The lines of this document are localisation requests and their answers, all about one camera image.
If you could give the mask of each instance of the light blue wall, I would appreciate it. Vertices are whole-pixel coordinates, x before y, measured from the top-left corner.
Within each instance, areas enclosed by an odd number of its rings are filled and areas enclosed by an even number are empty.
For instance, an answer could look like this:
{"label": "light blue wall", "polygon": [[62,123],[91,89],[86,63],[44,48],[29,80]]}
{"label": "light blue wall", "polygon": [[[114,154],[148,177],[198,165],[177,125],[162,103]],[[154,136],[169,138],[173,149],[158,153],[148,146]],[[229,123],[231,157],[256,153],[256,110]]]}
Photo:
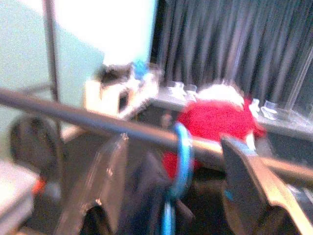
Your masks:
{"label": "light blue wall", "polygon": [[[155,4],[155,0],[151,1],[147,10],[154,12]],[[150,17],[143,29],[146,30],[145,43],[138,52],[138,57],[143,60],[148,60],[150,55],[154,15]],[[105,50],[82,42],[59,25],[56,27],[61,102],[81,107],[83,84],[101,66]],[[114,33],[108,33],[106,37],[114,37]],[[43,17],[17,0],[0,1],[0,86],[16,90],[47,81]],[[51,99],[49,92],[38,96]],[[9,126],[19,114],[19,111],[0,107],[0,158],[9,158]]]}

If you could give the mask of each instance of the white wall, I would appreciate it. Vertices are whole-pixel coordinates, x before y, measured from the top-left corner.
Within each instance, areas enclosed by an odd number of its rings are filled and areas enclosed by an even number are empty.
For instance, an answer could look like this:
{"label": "white wall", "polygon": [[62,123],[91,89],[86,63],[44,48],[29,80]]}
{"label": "white wall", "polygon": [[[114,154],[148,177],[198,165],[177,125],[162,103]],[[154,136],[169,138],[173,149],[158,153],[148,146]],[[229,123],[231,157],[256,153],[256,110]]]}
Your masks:
{"label": "white wall", "polygon": [[[20,0],[43,13],[41,0]],[[105,54],[105,63],[147,61],[157,0],[54,0],[58,24]]]}

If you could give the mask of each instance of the blue hook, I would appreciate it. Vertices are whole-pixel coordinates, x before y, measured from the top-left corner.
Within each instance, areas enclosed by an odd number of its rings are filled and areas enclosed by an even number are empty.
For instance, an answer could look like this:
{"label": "blue hook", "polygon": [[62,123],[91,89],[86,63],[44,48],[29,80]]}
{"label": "blue hook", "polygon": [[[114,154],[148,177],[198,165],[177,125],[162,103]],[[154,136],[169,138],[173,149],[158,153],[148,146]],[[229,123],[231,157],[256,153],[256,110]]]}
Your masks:
{"label": "blue hook", "polygon": [[164,214],[162,221],[162,235],[175,234],[175,207],[174,203],[180,199],[187,188],[189,188],[193,173],[193,151],[191,138],[188,130],[180,122],[174,126],[177,133],[179,146],[178,173],[165,199]]}

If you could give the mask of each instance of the wall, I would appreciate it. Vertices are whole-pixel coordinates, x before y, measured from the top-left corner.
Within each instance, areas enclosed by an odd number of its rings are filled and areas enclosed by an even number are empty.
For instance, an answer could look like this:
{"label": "wall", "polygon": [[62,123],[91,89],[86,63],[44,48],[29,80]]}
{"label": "wall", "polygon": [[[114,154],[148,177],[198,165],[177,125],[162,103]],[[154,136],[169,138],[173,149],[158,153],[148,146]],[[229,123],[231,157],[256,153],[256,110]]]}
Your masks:
{"label": "wall", "polygon": [[[55,0],[61,102],[80,107],[83,84],[106,63],[149,60],[156,0]],[[0,87],[49,81],[41,0],[0,1]],[[38,94],[51,99],[49,92]],[[0,158],[20,112],[0,107]]]}

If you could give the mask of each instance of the blue object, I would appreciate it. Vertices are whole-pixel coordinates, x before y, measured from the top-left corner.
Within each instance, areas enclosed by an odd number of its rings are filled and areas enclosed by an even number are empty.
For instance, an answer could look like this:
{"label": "blue object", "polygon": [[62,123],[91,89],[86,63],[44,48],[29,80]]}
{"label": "blue object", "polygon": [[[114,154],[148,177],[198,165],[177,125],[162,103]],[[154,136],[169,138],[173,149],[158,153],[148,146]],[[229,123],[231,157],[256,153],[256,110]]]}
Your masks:
{"label": "blue object", "polygon": [[134,74],[135,79],[137,80],[143,80],[143,77],[145,74],[147,74],[149,71],[146,63],[144,63],[141,60],[134,61]]}
{"label": "blue object", "polygon": [[245,155],[257,155],[257,153],[254,150],[251,150],[248,145],[246,145],[244,142],[234,139],[231,139],[233,144],[236,145],[236,147],[243,152]]}
{"label": "blue object", "polygon": [[228,198],[229,201],[234,201],[233,194],[230,191],[224,190],[224,195]]}
{"label": "blue object", "polygon": [[180,199],[187,188],[189,188],[193,173],[193,151],[191,138],[188,130],[181,123],[176,123],[174,130],[179,140],[178,156],[179,166],[178,173],[166,196],[164,205],[164,214],[162,220],[162,235],[175,234],[175,207],[174,203]]}

